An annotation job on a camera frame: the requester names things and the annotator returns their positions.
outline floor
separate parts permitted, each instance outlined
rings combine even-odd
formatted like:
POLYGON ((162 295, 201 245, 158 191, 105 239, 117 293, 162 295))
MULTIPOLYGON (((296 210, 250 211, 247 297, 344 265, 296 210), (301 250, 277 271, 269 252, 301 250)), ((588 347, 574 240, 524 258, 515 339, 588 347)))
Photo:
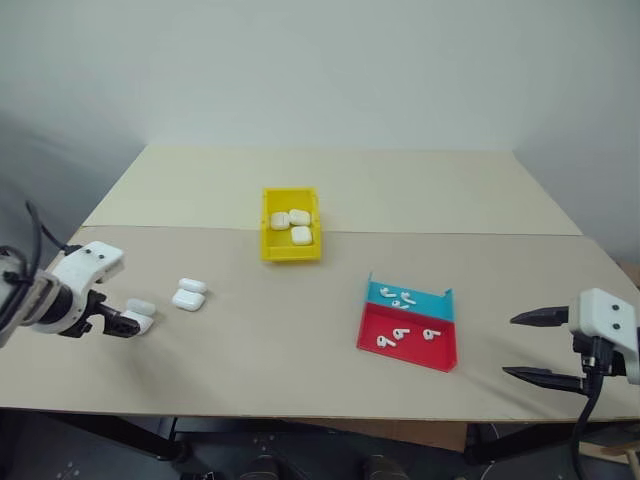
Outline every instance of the floor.
MULTIPOLYGON (((149 430, 161 431, 168 420, 134 421, 149 430)), ((494 435, 489 426, 483 428, 488 431, 482 430, 484 434, 494 435)), ((498 432, 504 435, 513 428, 517 427, 498 425, 498 432)), ((192 460, 172 465, 35 413, 17 417, 11 414, 3 419, 1 430, 2 457, 5 464, 12 463, 7 476, 0 471, 0 479, 7 480, 178 480, 185 472, 209 470, 215 472, 218 480, 233 480, 252 458, 262 453, 283 460, 285 480, 355 480, 360 478, 362 460, 372 454, 395 459, 414 480, 575 478, 566 446, 495 464, 487 471, 486 466, 467 466, 455 452, 342 432, 219 433, 206 438, 190 434, 194 446, 192 460)), ((590 478, 632 480, 623 465, 593 459, 583 461, 590 478)))

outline beige table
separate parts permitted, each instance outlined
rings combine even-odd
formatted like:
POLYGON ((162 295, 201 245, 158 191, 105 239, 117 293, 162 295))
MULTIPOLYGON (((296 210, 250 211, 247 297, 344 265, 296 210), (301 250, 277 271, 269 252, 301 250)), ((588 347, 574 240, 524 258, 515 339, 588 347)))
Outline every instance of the beige table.
MULTIPOLYGON (((447 421, 575 419, 584 399, 502 372, 579 373, 566 328, 513 315, 600 287, 638 304, 618 267, 508 152, 263 151, 149 147, 80 229, 126 252, 100 286, 157 323, 130 340, 22 329, 0 352, 0 406, 70 412, 447 421), (259 260, 260 190, 313 185, 324 258, 259 260), (456 295, 459 365, 441 373, 355 348, 369 272, 456 295), (202 310, 169 304, 208 283, 202 310)), ((640 416, 637 387, 607 379, 597 419, 640 416)))

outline wall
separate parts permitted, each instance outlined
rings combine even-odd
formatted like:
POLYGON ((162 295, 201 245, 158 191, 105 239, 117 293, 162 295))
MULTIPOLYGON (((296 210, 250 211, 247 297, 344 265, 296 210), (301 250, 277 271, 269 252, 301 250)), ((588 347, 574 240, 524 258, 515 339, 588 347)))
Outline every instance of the wall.
POLYGON ((3 239, 22 194, 69 235, 147 142, 513 149, 640 256, 636 0, 4 0, 0 60, 3 239))

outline yellow plastic tray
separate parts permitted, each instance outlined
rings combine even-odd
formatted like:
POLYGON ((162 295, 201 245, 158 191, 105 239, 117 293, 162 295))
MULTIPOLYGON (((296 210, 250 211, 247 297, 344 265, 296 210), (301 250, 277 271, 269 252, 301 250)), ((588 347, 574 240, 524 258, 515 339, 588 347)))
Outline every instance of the yellow plastic tray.
POLYGON ((318 197, 313 188, 265 188, 262 192, 262 260, 292 262, 319 260, 322 257, 322 228, 318 214, 318 197), (271 214, 292 208, 311 213, 311 245, 294 245, 291 229, 271 230, 271 214))

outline red tray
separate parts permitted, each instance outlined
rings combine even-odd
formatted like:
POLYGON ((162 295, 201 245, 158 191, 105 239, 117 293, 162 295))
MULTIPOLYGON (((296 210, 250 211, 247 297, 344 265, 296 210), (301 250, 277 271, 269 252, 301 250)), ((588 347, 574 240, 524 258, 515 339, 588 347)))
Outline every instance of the red tray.
POLYGON ((362 312, 358 348, 442 372, 451 371, 458 363, 455 323, 374 303, 366 303, 362 312), (393 338, 396 328, 408 328, 411 332, 396 340, 393 338), (425 328, 437 330, 441 335, 427 341, 422 335, 425 328), (397 346, 379 347, 379 335, 393 340, 397 346))

